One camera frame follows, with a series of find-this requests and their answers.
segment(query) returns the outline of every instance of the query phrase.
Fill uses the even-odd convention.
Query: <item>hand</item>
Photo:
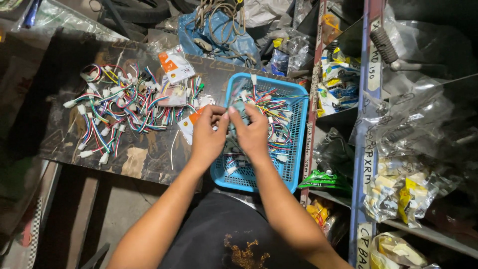
[[[218,129],[214,131],[212,128],[217,123]],[[226,108],[207,105],[194,124],[190,162],[207,169],[224,148],[228,125],[229,116]]]
[[[252,104],[245,104],[246,114],[252,122],[246,126],[239,112],[232,106],[229,107],[229,118],[236,127],[239,146],[252,162],[269,159],[267,138],[269,136],[269,121],[267,117]]]

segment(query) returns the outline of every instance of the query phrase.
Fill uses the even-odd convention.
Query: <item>gold print on shirt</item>
[[[257,241],[257,239],[251,243],[247,242],[246,250],[240,250],[238,246],[230,244],[229,239],[231,238],[232,235],[226,234],[226,238],[224,238],[224,246],[230,247],[232,249],[231,258],[234,264],[241,266],[244,269],[267,269],[264,267],[264,262],[267,258],[271,256],[269,253],[264,253],[264,255],[261,256],[260,261],[255,261],[252,258],[254,256],[254,253],[252,252],[250,246],[258,245],[259,242]]]

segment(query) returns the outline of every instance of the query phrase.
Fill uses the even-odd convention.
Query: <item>blue plastic basket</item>
[[[275,94],[277,94],[278,97],[307,94],[307,91],[299,84],[257,76],[257,90],[269,90],[271,87],[277,88]],[[250,79],[250,74],[238,73],[229,79],[228,91],[224,101],[225,107],[228,106],[233,91],[238,92],[238,90],[252,91],[252,81]],[[305,117],[307,115],[308,99],[297,98],[296,100],[288,100],[289,101],[287,103],[293,112],[291,121],[289,123],[293,147],[292,150],[289,151],[287,162],[281,163],[274,161],[274,165],[287,188],[291,192],[294,192],[299,181],[299,166],[302,155],[302,142],[305,131]],[[237,189],[241,191],[258,192],[256,176],[252,167],[238,168],[234,173],[228,175],[226,169],[230,168],[231,165],[227,165],[227,162],[231,159],[232,157],[223,157],[221,154],[211,165],[211,177],[214,182],[221,187]]]

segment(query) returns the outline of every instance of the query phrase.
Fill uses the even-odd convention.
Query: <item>checkered pattern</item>
[[[38,247],[38,234],[40,233],[40,222],[42,218],[42,198],[39,197],[35,214],[33,215],[32,228],[30,233],[32,234],[32,243],[30,244],[30,257],[28,258],[27,269],[32,269],[36,259],[36,249]]]

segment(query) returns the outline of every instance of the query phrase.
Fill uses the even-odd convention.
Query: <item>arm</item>
[[[320,269],[351,269],[282,182],[269,157],[267,118],[250,104],[246,104],[246,113],[252,121],[249,126],[244,125],[234,108],[229,108],[229,117],[236,127],[239,144],[254,167],[257,186],[271,227],[292,248]]]
[[[219,156],[229,119],[225,108],[207,106],[194,125],[191,159],[159,200],[128,230],[108,268],[155,269],[171,245],[191,203],[199,179]],[[219,122],[214,132],[212,125]]]

